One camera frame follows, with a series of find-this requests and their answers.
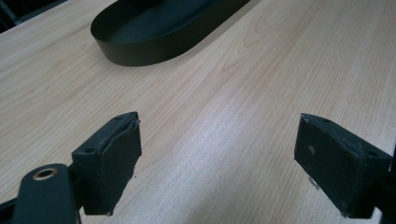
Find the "screw hole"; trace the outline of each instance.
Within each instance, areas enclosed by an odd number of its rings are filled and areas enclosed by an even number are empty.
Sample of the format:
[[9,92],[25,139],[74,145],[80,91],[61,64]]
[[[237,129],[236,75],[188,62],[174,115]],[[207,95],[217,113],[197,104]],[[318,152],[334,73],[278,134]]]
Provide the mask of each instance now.
[[41,181],[41,180],[49,179],[49,178],[55,176],[56,173],[58,173],[57,169],[47,168],[47,169],[44,169],[44,170],[41,170],[41,171],[35,173],[35,175],[33,176],[33,180]]
[[86,148],[86,149],[84,150],[85,153],[93,153],[94,151],[95,151],[95,149],[92,148],[92,147]]

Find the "black oval tray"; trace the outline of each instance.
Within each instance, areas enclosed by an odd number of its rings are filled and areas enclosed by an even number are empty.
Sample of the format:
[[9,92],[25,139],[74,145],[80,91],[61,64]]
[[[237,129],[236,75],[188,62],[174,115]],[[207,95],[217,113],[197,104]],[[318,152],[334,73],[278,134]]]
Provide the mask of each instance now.
[[120,0],[96,16],[91,33],[113,63],[161,63],[194,47],[248,1]]

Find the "scratched black plastic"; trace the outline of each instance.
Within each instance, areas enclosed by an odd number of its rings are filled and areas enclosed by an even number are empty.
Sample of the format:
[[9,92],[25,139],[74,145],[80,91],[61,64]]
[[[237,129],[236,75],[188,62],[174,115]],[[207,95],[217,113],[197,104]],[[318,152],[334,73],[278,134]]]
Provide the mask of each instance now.
[[302,114],[294,157],[344,216],[372,216],[390,155],[328,119]]

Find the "metal ring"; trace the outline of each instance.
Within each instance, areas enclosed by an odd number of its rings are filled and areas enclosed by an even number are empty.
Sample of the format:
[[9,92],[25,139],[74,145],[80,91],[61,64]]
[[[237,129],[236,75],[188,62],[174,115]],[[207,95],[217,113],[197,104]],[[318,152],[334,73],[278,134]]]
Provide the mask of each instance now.
[[40,170],[39,172],[35,173],[33,176],[33,180],[41,181],[45,179],[49,179],[58,173],[58,169],[56,168],[47,168],[44,170]]

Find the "wooden table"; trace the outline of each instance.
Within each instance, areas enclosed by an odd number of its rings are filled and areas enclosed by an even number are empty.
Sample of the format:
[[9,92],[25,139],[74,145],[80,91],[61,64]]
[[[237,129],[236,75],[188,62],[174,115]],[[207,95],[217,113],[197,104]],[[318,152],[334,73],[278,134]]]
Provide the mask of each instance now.
[[113,217],[84,223],[344,219],[293,159],[300,114],[392,153],[396,1],[252,0],[185,54],[108,61],[90,33],[113,1],[70,0],[0,35],[0,201],[109,119],[138,111],[143,156]]

